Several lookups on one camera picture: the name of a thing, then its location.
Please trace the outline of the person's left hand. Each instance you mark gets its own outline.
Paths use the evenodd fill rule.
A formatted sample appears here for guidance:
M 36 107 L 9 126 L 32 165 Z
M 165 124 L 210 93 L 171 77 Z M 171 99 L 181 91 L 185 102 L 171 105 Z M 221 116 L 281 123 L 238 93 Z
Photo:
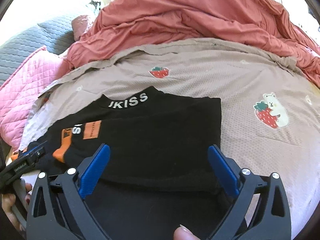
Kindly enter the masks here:
M 29 192 L 33 189 L 33 186 L 30 183 L 25 184 L 25 190 L 26 190 L 26 196 L 25 196 L 25 201 L 27 205 L 30 203 L 31 199 L 31 194 Z M 16 201 L 16 196 L 14 194 L 8 193 L 8 194 L 3 194 L 2 195 L 2 209 L 4 213 L 7 215 L 7 218 L 10 220 L 14 228 L 22 232 L 24 231 L 24 227 L 21 225 L 21 223 L 18 221 L 17 217 L 12 211 L 12 207 L 15 204 Z

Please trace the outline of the person's right hand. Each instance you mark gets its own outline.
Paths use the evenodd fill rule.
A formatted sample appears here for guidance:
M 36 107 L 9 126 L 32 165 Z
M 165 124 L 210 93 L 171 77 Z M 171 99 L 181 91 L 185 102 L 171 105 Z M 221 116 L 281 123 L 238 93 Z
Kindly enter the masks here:
M 173 240 L 200 240 L 188 228 L 180 225 L 174 232 Z

